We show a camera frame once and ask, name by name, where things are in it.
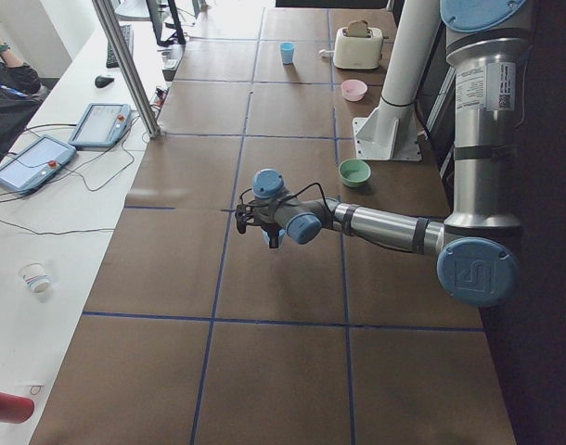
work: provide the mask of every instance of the computer mouse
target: computer mouse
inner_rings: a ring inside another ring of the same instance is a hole
[[[96,87],[103,88],[104,86],[110,85],[114,82],[114,78],[110,76],[97,76],[96,77]]]

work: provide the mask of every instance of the green bowl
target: green bowl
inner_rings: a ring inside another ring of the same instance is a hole
[[[359,187],[367,182],[372,170],[364,160],[346,159],[339,166],[341,181],[348,187]]]

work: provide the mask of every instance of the keyboard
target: keyboard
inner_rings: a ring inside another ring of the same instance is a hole
[[[122,32],[122,37],[128,46],[128,50],[133,54],[133,43],[135,38],[133,36],[133,25],[120,25],[120,31]],[[118,67],[118,60],[114,54],[112,46],[108,42],[108,54],[106,56],[106,68],[116,68]]]

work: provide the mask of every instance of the pink bowl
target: pink bowl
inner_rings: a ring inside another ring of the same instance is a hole
[[[341,84],[342,96],[351,102],[361,100],[367,92],[367,85],[356,79],[349,79]]]

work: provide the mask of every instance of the red cylinder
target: red cylinder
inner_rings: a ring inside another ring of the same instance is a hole
[[[0,392],[0,422],[20,424],[32,417],[33,400]]]

